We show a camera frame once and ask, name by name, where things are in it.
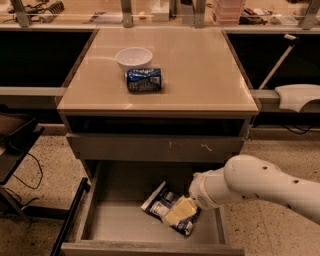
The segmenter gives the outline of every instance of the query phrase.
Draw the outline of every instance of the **drawer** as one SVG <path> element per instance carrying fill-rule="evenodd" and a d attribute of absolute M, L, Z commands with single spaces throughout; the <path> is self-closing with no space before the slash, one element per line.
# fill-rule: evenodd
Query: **drawer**
<path fill-rule="evenodd" d="M 228 243 L 223 208 L 201 211 L 188 238 L 141 210 L 166 180 L 186 194 L 194 170 L 152 162 L 99 161 L 75 241 L 65 255 L 244 255 Z"/>
<path fill-rule="evenodd" d="M 69 133 L 75 156 L 90 160 L 224 163 L 244 138 L 143 134 Z"/>

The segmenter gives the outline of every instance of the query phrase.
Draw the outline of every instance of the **speckled floor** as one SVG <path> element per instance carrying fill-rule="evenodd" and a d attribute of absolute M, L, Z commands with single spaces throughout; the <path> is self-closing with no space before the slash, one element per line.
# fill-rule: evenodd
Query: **speckled floor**
<path fill-rule="evenodd" d="M 44 177 L 37 190 L 12 178 L 7 188 L 32 205 L 69 208 L 85 172 L 64 137 L 62 126 L 48 126 L 32 148 L 41 162 Z M 277 164 L 283 171 L 320 182 L 320 133 L 303 136 L 286 130 L 252 131 L 242 150 Z M 31 185 L 39 178 L 35 162 L 26 157 L 16 175 Z M 282 206 L 263 201 L 225 207 L 231 245 L 245 248 L 248 256 L 319 255 L 320 226 Z M 19 218 L 0 218 L 0 255 L 49 255 L 62 226 L 60 220 L 36 219 L 31 225 Z"/>

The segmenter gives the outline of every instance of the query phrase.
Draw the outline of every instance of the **cabinet top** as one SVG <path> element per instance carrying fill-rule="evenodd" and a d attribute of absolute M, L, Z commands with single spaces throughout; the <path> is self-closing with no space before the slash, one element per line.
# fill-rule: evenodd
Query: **cabinet top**
<path fill-rule="evenodd" d="M 144 47 L 161 68 L 163 89 L 134 94 L 116 54 Z M 63 112 L 257 113 L 246 82 L 219 28 L 100 28 L 58 105 Z"/>

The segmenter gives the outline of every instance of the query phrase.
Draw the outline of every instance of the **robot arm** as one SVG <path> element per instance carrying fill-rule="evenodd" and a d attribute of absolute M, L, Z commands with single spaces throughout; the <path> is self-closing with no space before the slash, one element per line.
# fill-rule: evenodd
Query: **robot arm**
<path fill-rule="evenodd" d="M 196 173 L 190 196 L 203 210 L 248 199 L 281 204 L 320 224 L 320 184 L 288 175 L 248 155 L 230 158 L 216 171 Z"/>

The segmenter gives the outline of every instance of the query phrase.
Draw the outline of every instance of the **soda can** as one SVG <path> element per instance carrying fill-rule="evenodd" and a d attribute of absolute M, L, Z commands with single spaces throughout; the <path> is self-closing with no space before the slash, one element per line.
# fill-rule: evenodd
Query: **soda can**
<path fill-rule="evenodd" d="M 139 68 L 126 72 L 126 84 L 130 92 L 160 91 L 162 80 L 160 68 Z"/>

